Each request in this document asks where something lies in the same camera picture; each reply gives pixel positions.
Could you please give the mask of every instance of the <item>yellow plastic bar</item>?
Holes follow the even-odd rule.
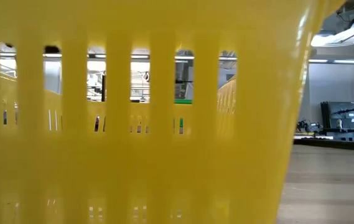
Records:
[[[18,73],[0,75],[0,223],[274,223],[309,43],[341,3],[0,1]],[[53,44],[62,95],[44,91]],[[106,103],[86,101],[91,45],[106,47]],[[195,54],[192,105],[173,104],[176,46]],[[129,103],[134,47],[151,51],[149,104]],[[238,76],[217,92],[221,50]]]

